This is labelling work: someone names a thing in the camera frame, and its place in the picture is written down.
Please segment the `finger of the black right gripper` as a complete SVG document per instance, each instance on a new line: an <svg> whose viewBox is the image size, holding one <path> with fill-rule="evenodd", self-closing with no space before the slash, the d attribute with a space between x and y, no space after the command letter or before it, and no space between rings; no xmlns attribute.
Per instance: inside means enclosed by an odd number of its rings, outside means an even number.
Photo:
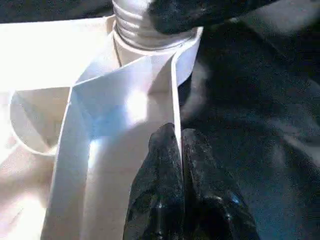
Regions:
<svg viewBox="0 0 320 240"><path fill-rule="evenodd" d="M154 0L147 12L153 27L173 35L218 24L247 12L250 0Z"/></svg>

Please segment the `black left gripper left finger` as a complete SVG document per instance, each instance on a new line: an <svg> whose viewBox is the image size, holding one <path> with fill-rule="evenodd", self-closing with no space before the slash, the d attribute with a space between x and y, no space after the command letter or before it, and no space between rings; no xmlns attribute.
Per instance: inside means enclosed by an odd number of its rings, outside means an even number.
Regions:
<svg viewBox="0 0 320 240"><path fill-rule="evenodd" d="M151 134L148 153L130 189L124 224L126 240L181 240L185 189L173 123Z"/></svg>

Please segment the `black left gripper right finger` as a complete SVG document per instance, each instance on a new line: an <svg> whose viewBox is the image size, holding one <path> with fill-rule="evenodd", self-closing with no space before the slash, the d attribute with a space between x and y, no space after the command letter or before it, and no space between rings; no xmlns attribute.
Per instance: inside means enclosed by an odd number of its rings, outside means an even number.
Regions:
<svg viewBox="0 0 320 240"><path fill-rule="evenodd" d="M237 182L214 156L206 136L190 128L181 136L190 228L208 240L258 239L255 220Z"/></svg>

